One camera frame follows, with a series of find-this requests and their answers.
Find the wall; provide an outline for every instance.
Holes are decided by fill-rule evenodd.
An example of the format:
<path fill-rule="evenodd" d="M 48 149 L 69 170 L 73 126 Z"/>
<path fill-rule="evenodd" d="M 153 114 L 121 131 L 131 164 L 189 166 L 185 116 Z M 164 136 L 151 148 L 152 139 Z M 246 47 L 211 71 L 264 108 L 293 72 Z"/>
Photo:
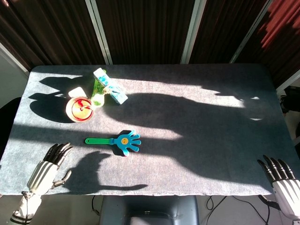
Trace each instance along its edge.
<path fill-rule="evenodd" d="M 0 54 L 0 108 L 16 97 L 22 96 L 27 76 L 6 56 Z"/>

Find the floor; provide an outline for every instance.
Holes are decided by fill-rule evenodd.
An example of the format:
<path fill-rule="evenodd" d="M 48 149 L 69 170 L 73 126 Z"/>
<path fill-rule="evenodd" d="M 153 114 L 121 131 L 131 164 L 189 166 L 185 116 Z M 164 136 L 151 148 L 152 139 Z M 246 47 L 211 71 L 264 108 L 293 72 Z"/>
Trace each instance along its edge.
<path fill-rule="evenodd" d="M 92 195 L 44 195 L 31 225 L 97 225 L 99 216 L 92 211 Z M 207 222 L 209 210 L 206 209 L 208 196 L 197 196 L 199 218 L 201 225 Z M 223 196 L 213 196 L 216 206 Z M 267 206 L 257 196 L 237 196 L 237 198 L 252 203 L 261 216 L 266 219 Z M 20 195 L 7 195 L 0 198 L 0 224 L 7 224 L 12 212 L 18 206 Z M 96 196 L 94 207 L 100 210 L 102 196 Z M 212 213 L 208 225 L 264 225 L 251 206 L 245 202 L 239 202 L 233 197 L 227 197 Z M 279 213 L 278 210 L 270 210 L 269 225 L 292 225 L 292 220 Z"/>

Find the table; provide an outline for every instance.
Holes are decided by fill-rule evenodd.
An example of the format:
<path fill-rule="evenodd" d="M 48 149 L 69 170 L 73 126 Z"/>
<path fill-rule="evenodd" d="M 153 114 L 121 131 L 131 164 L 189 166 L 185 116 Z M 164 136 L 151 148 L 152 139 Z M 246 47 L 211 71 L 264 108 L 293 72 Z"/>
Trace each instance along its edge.
<path fill-rule="evenodd" d="M 102 67 L 126 89 L 110 96 L 85 123 L 65 115 L 68 92 L 91 95 L 92 72 Z M 122 130 L 141 135 L 129 157 L 87 137 Z M 20 194 L 37 163 L 55 143 L 74 149 L 48 194 L 257 195 L 272 192 L 256 162 L 284 159 L 300 176 L 299 159 L 268 71 L 256 64 L 40 66 L 34 68 L 0 162 L 0 193 Z"/>

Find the gray tablecloth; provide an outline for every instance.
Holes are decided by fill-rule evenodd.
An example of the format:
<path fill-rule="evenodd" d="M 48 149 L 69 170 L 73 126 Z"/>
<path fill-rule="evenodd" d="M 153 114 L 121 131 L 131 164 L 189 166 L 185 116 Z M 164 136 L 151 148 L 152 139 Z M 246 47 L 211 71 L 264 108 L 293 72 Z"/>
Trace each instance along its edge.
<path fill-rule="evenodd" d="M 271 192 L 257 159 L 282 158 L 300 176 L 268 72 L 255 64 L 101 66 L 126 89 L 85 123 L 65 115 L 68 92 L 91 95 L 100 66 L 40 66 L 30 73 L 0 162 L 0 193 L 16 195 L 55 143 L 74 149 L 48 192 L 103 195 L 257 195 Z M 122 130 L 141 135 L 129 157 L 112 146 L 86 145 Z"/>

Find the yellow smiley face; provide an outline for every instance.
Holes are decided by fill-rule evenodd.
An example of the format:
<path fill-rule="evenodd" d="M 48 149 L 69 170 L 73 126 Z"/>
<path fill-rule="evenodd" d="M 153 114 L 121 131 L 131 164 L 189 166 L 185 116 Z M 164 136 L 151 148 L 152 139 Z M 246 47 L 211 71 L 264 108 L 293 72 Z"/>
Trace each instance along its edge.
<path fill-rule="evenodd" d="M 122 138 L 121 143 L 124 144 L 124 145 L 125 145 L 125 144 L 128 144 L 128 139 L 125 138 L 125 137 Z"/>

